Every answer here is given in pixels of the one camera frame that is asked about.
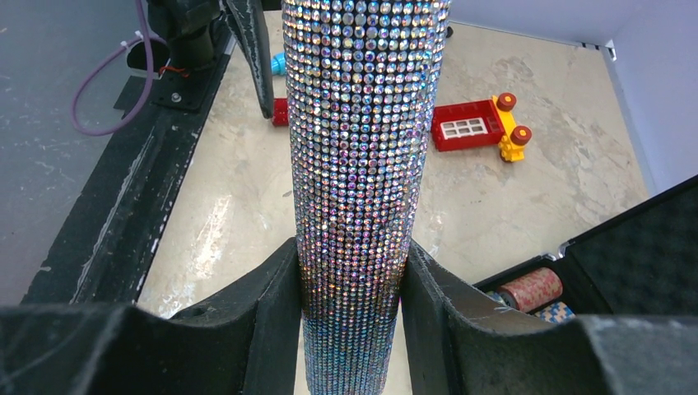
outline bedazzled surface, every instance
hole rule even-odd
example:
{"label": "bedazzled surface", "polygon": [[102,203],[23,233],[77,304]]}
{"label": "bedazzled surface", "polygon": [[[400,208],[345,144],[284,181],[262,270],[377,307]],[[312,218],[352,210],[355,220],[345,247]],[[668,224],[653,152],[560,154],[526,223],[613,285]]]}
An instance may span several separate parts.
{"label": "bedazzled surface", "polygon": [[313,395],[383,390],[449,3],[283,4]]}

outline table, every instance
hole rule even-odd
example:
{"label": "table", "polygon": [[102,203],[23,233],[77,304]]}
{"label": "table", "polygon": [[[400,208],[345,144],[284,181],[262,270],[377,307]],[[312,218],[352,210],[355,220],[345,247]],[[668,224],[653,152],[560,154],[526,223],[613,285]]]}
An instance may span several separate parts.
{"label": "table", "polygon": [[[280,12],[267,13],[272,54]],[[533,130],[526,160],[496,147],[427,156],[414,239],[468,282],[557,247],[647,198],[603,56],[593,49],[454,25],[437,104],[510,91]],[[274,81],[285,95],[283,78]],[[169,317],[258,266],[295,233],[288,130],[262,118],[235,50],[139,305]],[[410,393],[398,320],[385,394]],[[295,393],[307,393],[302,342]]]}

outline red wheel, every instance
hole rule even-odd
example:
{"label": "red wheel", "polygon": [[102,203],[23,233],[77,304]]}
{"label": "red wheel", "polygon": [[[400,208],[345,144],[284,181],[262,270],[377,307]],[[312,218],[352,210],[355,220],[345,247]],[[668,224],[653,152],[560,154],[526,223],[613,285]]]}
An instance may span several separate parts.
{"label": "red wheel", "polygon": [[505,92],[497,98],[497,108],[500,111],[509,112],[516,105],[516,96],[513,93]]}
{"label": "red wheel", "polygon": [[529,127],[517,126],[511,131],[511,136],[509,138],[514,144],[525,146],[527,142],[531,141],[531,137],[533,137],[533,133]]}

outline gray floor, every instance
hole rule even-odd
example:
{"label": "gray floor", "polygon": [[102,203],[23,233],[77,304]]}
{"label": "gray floor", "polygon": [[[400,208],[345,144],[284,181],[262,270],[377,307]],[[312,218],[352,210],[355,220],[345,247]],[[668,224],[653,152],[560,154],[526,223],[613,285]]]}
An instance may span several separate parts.
{"label": "gray floor", "polygon": [[[73,92],[135,30],[130,1],[0,0],[0,304],[21,300],[109,141],[73,130]],[[119,120],[127,77],[120,62],[100,75],[85,124]]]}

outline wire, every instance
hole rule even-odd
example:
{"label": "wire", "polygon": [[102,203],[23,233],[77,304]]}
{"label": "wire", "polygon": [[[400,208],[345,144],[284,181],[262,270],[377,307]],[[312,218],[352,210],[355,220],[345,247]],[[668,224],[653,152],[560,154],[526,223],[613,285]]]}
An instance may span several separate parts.
{"label": "wire", "polygon": [[[114,132],[117,132],[120,128],[123,128],[126,126],[128,123],[133,121],[134,118],[136,118],[136,115],[141,111],[143,106],[146,104],[148,100],[148,96],[151,94],[152,90],[152,85],[153,85],[153,80],[155,79],[154,76],[154,60],[153,60],[153,51],[152,51],[152,45],[151,45],[151,36],[148,31],[148,24],[146,22],[146,13],[143,11],[143,4],[141,3],[141,0],[135,0],[136,1],[136,11],[138,14],[138,22],[141,26],[141,32],[142,36],[138,35],[138,32],[136,34],[138,37],[135,39],[131,39],[130,41],[123,42],[121,43],[121,48],[117,49],[114,51],[110,56],[108,56],[105,60],[100,63],[97,68],[95,68],[94,71],[92,71],[86,78],[85,80],[80,84],[80,87],[77,88],[77,92],[75,92],[75,95],[72,98],[72,103],[71,103],[71,120],[72,120],[72,126],[80,133],[84,133],[88,136],[106,136],[108,134],[112,134]],[[90,130],[88,128],[85,128],[80,124],[80,121],[77,120],[77,101],[80,99],[80,95],[82,95],[82,92],[87,88],[87,86],[92,82],[92,80],[99,74],[102,69],[104,69],[108,64],[112,63],[116,58],[118,58],[122,53],[126,51],[127,48],[130,48],[132,45],[138,43],[139,41],[143,41],[143,43],[146,46],[146,85],[143,87],[143,92],[141,93],[141,97],[138,98],[138,102],[136,102],[136,105],[133,106],[131,111],[128,112],[126,117],[124,117],[121,122],[117,123],[116,125],[104,129],[104,130]]]}

